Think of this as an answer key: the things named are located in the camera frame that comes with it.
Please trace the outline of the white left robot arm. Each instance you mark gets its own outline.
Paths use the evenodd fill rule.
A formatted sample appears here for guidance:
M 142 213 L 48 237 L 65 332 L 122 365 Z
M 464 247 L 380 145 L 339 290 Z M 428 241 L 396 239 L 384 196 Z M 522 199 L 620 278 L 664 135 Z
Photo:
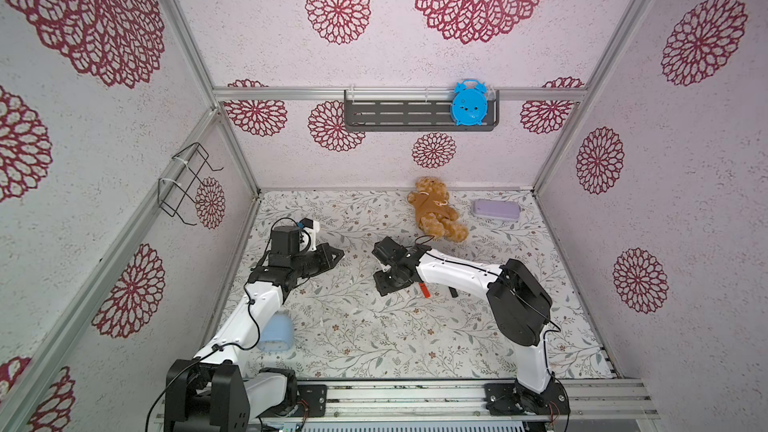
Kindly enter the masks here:
M 343 258 L 343 250 L 318 242 L 319 230 L 309 218 L 281 218 L 273 224 L 233 313 L 192 358 L 178 359 L 169 368 L 156 400 L 164 406 L 164 430 L 245 431 L 263 414 L 309 411 L 293 370 L 265 368 L 247 379 L 239 362 L 264 339 L 290 292 Z

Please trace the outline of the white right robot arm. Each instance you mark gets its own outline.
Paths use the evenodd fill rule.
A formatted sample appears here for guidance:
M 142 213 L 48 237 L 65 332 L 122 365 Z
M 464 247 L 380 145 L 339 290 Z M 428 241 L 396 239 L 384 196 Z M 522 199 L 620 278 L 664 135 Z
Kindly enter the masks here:
M 442 253 L 427 244 L 410 247 L 386 237 L 373 255 L 382 265 L 374 273 L 382 296 L 414 283 L 444 285 L 487 302 L 498 331 L 512 343 L 516 378 L 486 392 L 495 416 L 569 416 L 568 393 L 549 366 L 546 334 L 559 330 L 551 318 L 552 299 L 521 261 L 500 265 L 472 262 Z

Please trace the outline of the red usb drive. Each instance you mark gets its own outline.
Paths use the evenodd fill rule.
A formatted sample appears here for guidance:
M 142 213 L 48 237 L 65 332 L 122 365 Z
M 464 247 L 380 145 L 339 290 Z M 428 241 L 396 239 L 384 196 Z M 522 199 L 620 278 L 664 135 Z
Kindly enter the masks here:
M 422 292 L 422 294 L 423 294 L 423 296 L 425 298 L 430 298 L 431 297 L 431 293 L 430 293 L 430 291 L 429 291 L 429 289 L 428 289 L 428 287 L 427 287 L 427 285 L 425 283 L 420 283 L 419 284 L 419 288 L 420 288 L 420 290 L 421 290 L 421 292 Z

